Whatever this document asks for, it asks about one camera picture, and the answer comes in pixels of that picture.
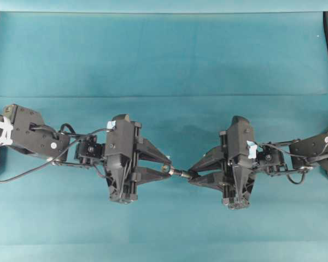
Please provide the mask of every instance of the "wire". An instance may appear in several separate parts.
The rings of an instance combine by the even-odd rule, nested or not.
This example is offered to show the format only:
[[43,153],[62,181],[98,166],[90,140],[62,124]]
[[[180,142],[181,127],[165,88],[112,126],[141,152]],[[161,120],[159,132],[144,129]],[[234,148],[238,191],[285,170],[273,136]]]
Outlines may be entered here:
[[60,130],[58,132],[59,133],[64,132],[65,131],[65,127],[67,127],[72,134],[75,134],[74,128],[70,124],[68,124],[68,123],[62,124],[61,127],[60,127]]
[[93,165],[93,167],[96,169],[96,173],[100,178],[106,178],[107,177],[107,174],[103,175],[95,164]]
[[291,183],[293,183],[293,184],[302,184],[302,183],[304,182],[304,180],[305,180],[305,175],[306,175],[306,173],[302,173],[302,174],[301,174],[301,179],[300,179],[299,182],[295,182],[295,181],[291,178],[291,176],[290,176],[289,174],[286,175],[286,178],[288,178],[288,180],[289,180]]
[[[268,143],[262,143],[262,144],[257,144],[258,146],[260,147],[263,147],[263,146],[268,146],[268,147],[272,147],[272,148],[275,148],[276,150],[279,150],[283,153],[286,153],[292,157],[300,157],[300,158],[309,158],[310,156],[302,156],[300,154],[292,154],[290,152],[287,152],[286,150],[283,150],[281,148],[279,148],[278,146],[275,146],[275,145],[272,145],[272,144],[268,144]],[[327,149],[328,147],[328,143],[323,147],[323,150],[317,155],[318,157],[321,156]]]
[[319,156],[322,155],[326,151],[327,147],[328,147],[328,143],[323,147],[322,152],[320,152],[318,155]]
[[257,144],[257,145],[260,146],[260,147],[268,146],[268,147],[274,148],[274,149],[276,149],[276,150],[278,150],[280,152],[283,152],[285,154],[288,154],[288,155],[290,155],[292,157],[308,158],[307,156],[302,156],[300,154],[292,154],[292,153],[290,153],[290,152],[288,152],[288,151],[286,151],[286,150],[284,150],[282,148],[279,148],[278,146],[272,145],[272,144],[262,143],[262,144]]
[[76,134],[76,133],[68,133],[68,132],[63,132],[64,135],[68,135],[70,136],[71,138],[79,138],[85,134]]
[[131,167],[131,164],[132,164],[132,161],[128,161],[123,169],[123,174],[122,174],[122,181],[121,181],[121,185],[123,185],[121,188],[120,188],[120,192],[119,192],[119,197],[122,197],[122,194],[123,194],[123,191],[124,191],[124,182],[125,182],[125,178],[126,178],[126,175],[128,174],[129,170],[130,170],[130,167]]
[[42,125],[39,125],[39,126],[34,126],[34,127],[31,127],[32,130],[45,130],[45,131],[49,131],[52,133],[54,139],[58,139],[58,134],[56,132],[56,130],[54,130],[54,128],[50,127],[50,126],[47,126],[46,124],[42,124]]
[[19,175],[17,175],[17,176],[14,176],[14,177],[11,177],[11,178],[9,178],[9,179],[6,179],[6,180],[0,180],[0,183],[7,183],[7,182],[10,182],[10,181],[13,181],[13,180],[16,180],[16,179],[19,179],[19,178],[21,178],[21,177],[23,177],[23,176],[25,176],[25,175],[28,175],[28,174],[30,174],[30,173],[32,173],[32,172],[34,172],[34,171],[38,171],[38,170],[40,170],[40,169],[42,169],[42,168],[44,168],[44,167],[46,167],[46,166],[48,166],[49,164],[51,164],[52,162],[54,162],[55,160],[57,160],[58,158],[60,158],[64,153],[66,153],[67,151],[68,151],[68,149],[69,148],[71,148],[73,145],[75,145],[77,142],[80,142],[80,141],[82,141],[82,140],[85,140],[88,136],[90,136],[90,135],[94,135],[94,134],[96,134],[96,133],[99,133],[99,132],[102,132],[102,131],[113,131],[113,129],[109,129],[109,128],[101,128],[101,129],[98,129],[98,130],[96,130],[96,131],[93,131],[93,132],[91,132],[91,133],[89,133],[89,134],[87,134],[87,135],[84,135],[84,136],[82,136],[82,137],[80,137],[80,138],[78,138],[78,139],[76,139],[76,140],[74,140],[72,143],[70,143],[57,157],[54,157],[52,160],[50,160],[50,161],[48,161],[48,162],[46,162],[45,164],[42,164],[42,165],[40,165],[40,166],[38,166],[38,167],[36,167],[36,168],[33,168],[33,169],[31,169],[31,170],[28,170],[28,171],[25,171],[25,172],[23,172],[22,174],[19,174]]

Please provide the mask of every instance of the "teal fabric surface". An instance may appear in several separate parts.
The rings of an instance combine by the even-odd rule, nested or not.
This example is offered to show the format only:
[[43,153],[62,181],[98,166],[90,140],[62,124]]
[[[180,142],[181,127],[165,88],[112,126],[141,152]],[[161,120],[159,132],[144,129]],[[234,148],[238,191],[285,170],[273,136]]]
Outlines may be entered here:
[[0,11],[77,13],[270,13],[328,11],[328,0],[0,0]]
[[1,13],[0,46],[0,96],[328,93],[322,13]]
[[[17,103],[81,133],[129,113],[184,169],[233,115],[259,142],[306,138],[328,129],[321,17],[2,13],[0,112]],[[2,153],[0,179],[42,164]],[[0,184],[0,261],[328,260],[328,178],[318,168],[302,186],[260,174],[240,211],[178,177],[138,196],[111,203],[93,170],[68,167]]]

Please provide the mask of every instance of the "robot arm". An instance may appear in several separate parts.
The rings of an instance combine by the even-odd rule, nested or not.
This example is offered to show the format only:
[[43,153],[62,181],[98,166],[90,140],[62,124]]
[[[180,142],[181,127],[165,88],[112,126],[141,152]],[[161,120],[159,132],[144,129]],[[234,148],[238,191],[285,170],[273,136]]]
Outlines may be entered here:
[[[141,127],[140,123],[130,121],[129,115],[119,115],[108,122],[107,128],[90,134],[76,134],[69,124],[63,124],[56,131],[44,123],[40,113],[19,105],[8,105],[0,115],[0,146],[47,162],[0,183],[10,182],[49,164],[92,167],[101,174],[97,168],[100,165],[105,172],[100,176],[107,180],[110,200],[130,203],[137,200],[139,184],[170,177],[167,173],[138,166],[139,160],[171,164],[149,140],[140,136]],[[97,143],[96,133],[99,132],[105,132],[106,144]],[[68,150],[75,144],[74,159],[77,163],[67,162]]]
[[[290,152],[282,147],[289,147]],[[285,153],[291,156],[292,169],[284,160]],[[229,209],[243,209],[249,206],[257,173],[286,175],[290,182],[300,184],[306,173],[317,165],[328,174],[328,132],[304,140],[257,144],[249,121],[235,116],[230,128],[220,132],[220,145],[207,152],[188,171],[168,165],[163,170],[187,178],[190,184],[219,190],[222,203]],[[216,171],[202,176],[198,174],[209,170]],[[293,173],[302,175],[300,182],[292,180]]]

